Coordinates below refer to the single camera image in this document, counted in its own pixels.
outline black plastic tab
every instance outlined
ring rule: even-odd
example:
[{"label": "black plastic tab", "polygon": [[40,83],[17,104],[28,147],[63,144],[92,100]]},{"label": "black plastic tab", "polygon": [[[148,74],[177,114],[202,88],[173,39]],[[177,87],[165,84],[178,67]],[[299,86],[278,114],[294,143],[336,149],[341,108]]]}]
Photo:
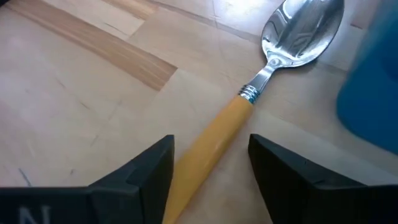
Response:
[{"label": "black plastic tab", "polygon": [[6,2],[8,2],[9,0],[0,0],[0,6],[2,6],[3,4],[5,4]]},{"label": "black plastic tab", "polygon": [[0,223],[162,223],[174,166],[166,136],[88,187],[2,188]]},{"label": "black plastic tab", "polygon": [[274,224],[398,223],[398,186],[366,186],[259,135],[249,157]]}]

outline light wood surface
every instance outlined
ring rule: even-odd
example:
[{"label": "light wood surface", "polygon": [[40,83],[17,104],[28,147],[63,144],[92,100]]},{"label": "light wood surface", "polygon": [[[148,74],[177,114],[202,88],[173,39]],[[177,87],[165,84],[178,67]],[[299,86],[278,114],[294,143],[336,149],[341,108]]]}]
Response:
[{"label": "light wood surface", "polygon": [[[398,157],[335,115],[371,20],[362,1],[346,1],[315,65],[272,77],[179,223],[272,223],[250,133],[362,183],[398,183]],[[264,66],[260,30],[280,2],[11,0],[0,8],[0,185],[87,185],[166,134],[177,161]]]}]

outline metal ferrule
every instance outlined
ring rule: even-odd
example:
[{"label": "metal ferrule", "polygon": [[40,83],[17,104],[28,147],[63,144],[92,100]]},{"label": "metal ferrule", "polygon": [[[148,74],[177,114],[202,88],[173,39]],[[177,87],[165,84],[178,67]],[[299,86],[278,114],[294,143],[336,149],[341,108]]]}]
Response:
[{"label": "metal ferrule", "polygon": [[260,92],[251,85],[244,85],[238,93],[239,96],[247,99],[250,103],[254,104],[260,95]]}]

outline yellow handle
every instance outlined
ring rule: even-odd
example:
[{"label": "yellow handle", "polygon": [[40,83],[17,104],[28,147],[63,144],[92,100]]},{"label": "yellow handle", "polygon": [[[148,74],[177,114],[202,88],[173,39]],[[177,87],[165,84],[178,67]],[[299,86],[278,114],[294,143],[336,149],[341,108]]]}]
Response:
[{"label": "yellow handle", "polygon": [[252,111],[253,105],[248,100],[236,96],[177,161],[163,224],[175,223]]}]

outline blue object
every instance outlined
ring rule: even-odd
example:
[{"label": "blue object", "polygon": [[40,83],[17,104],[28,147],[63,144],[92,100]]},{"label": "blue object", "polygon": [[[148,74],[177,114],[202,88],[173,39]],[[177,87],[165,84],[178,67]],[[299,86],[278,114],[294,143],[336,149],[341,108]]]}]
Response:
[{"label": "blue object", "polygon": [[337,100],[341,122],[398,154],[398,1],[383,1]]}]

